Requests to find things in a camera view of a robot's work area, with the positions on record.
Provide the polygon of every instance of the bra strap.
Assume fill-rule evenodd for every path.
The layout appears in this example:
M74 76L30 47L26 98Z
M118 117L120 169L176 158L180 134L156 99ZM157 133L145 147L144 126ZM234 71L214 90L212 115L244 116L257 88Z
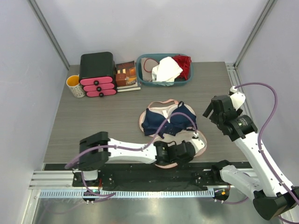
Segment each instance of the bra strap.
M151 102L149 105L148 105L148 108L150 108L150 106L152 106L153 103L161 103L161 104L167 104L167 103L170 103L170 102L174 102L175 105L178 104L178 101L175 100L175 99L169 99L169 100L166 100L166 101L153 101Z

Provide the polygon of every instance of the teal basket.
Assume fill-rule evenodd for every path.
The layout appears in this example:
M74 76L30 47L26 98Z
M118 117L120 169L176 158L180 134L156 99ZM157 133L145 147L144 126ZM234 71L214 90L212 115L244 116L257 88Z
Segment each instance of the teal basket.
M165 83L165 82L147 82L142 79L142 68L141 68L141 59L144 57L152 58L155 59L156 61L161 61L165 57L173 57L175 55L183 55L183 54L145 54L141 55L139 58L137 58L136 61L136 71L137 71L137 80L141 82L143 85L148 85L148 86L156 86L156 87L162 87L164 85L158 85L159 83ZM193 64L191 63L190 69L189 69L189 74L188 74L188 79L182 82L168 82L169 84L173 84L170 86L182 86L185 85L186 83L190 82L191 79L193 78Z

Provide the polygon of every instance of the patterned mug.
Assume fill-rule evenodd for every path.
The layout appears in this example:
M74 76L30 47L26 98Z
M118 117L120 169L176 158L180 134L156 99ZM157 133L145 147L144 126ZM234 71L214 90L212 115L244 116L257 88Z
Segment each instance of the patterned mug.
M66 85L69 87L74 97L81 98L85 96L85 91L79 83L79 75L68 77Z

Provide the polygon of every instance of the purple tube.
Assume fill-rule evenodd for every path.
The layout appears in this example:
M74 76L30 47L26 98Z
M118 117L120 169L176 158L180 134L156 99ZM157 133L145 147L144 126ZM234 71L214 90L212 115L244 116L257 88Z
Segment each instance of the purple tube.
M242 86L247 86L247 85L262 85L262 86L265 86L267 88L269 88L272 92L273 92L273 95L274 95L274 106L273 106L273 109L272 109L272 112L270 114L270 116L268 117L268 119L266 120L266 122L264 123L264 125L262 126L261 128L261 131L259 132L258 134L258 138L257 138L257 144L258 144L258 148L261 150L262 149L262 134L266 128L266 126L268 125L268 123L270 122L270 120L272 119L276 109L277 109L277 105L278 105L278 97L277 97L277 93L275 91L275 89L268 85L268 84L265 84L265 83L245 83L245 84L241 84L241 85L238 85L236 86L235 88L239 88L239 87L242 87ZM272 171L273 175L277 178L277 180L282 183L282 179L280 178L280 176L276 173L275 169L273 168L273 166L270 164L267 156L265 155L265 153L263 152L263 150L260 151L261 152L261 155L263 157L263 159L265 160L266 164L268 165L269 169ZM299 205L299 200L298 198L295 196L295 194L287 187L286 184L282 183L282 186L287 190L287 192L292 196L292 198L294 199L294 201Z
M95 196L98 196L98 197L105 197L104 199L109 199L111 197L113 197L116 193L112 193L112 194L109 194L109 195L101 195L101 194L98 194L98 193L95 193L93 192L86 184L85 180L84 180L84 175L83 175L83 172L81 172L81 176L82 176L82 182L83 182L83 185L84 187L86 187L86 190L91 193L92 195L95 195Z
M107 196L105 198L102 198L102 199L98 199L98 200L95 200L93 203L98 203L98 202L103 202L103 201L106 201L108 200L109 198L111 198L112 196L114 196L114 194L111 194L111 196ZM74 209L76 209L77 207L83 205L83 204L86 204L86 203L78 203L76 205L74 205L73 207L71 207L70 209L66 210L66 211L61 211L61 212L57 212L57 211L52 211L49 209L50 207L50 204L46 205L44 211L42 212L37 224L41 224L42 223L42 220L43 220L43 217L45 216L46 212L48 213L51 213L51 214L54 214L54 215L64 215L70 211L73 211Z
M298 223L295 223L295 222L288 221L288 220L282 218L281 216L278 216L278 218L279 218L281 221L283 221L283 222L285 222L285 223L288 223L288 224L298 224Z
M246 198L244 198L243 200L241 200L241 201L239 201L239 202L223 202L223 204L241 204L241 203L247 201L248 199L249 199L249 198L246 197Z
M195 132L197 133L197 128L196 128L196 125L195 123L193 122L193 120L187 116L186 114L184 113L181 113L181 112L176 112L176 113L173 113L172 115L170 115L168 118L166 118L162 124L160 125L160 127L158 128L158 130L156 131L155 135L153 136L152 140L143 148L129 148L129 147L122 147L122 146L119 146L118 148L120 149L125 149L125 150L129 150L129 151L141 151L141 150L144 150L146 149L147 147L149 147L153 141L155 140L155 138L157 137L157 135L159 134L159 132L161 131L161 129L163 128L163 126L165 125L165 123L167 122L167 120L173 116L176 116L176 115L182 115L184 117L186 117L187 119L190 120L190 122L192 123L193 125L193 128L195 130ZM95 146L95 147L92 147L92 148L89 148L83 152L81 152L80 154L78 154L75 158L73 158L68 164L65 165L65 169L69 169L71 167L73 167L78 161L79 161L79 158L83 155L85 155L86 153L90 152L90 151L93 151L93 150L96 150L96 149L100 149L100 148L115 148L115 146L111 146L111 145L106 145L106 146Z

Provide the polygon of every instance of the pink drawer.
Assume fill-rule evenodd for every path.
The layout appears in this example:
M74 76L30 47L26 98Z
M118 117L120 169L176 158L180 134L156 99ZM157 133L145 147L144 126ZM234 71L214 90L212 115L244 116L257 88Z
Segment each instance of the pink drawer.
M84 86L84 90L86 92L90 92L90 91L98 91L101 92L102 90L110 90L113 89L115 86L113 83L106 83L106 84L99 84L99 85L87 85Z
M81 85L99 85L111 83L113 79L110 76L97 77L97 78L84 78L80 80Z
M102 90L101 92L91 91L86 93L88 97L103 97L103 96L109 96L114 94L116 94L116 90Z

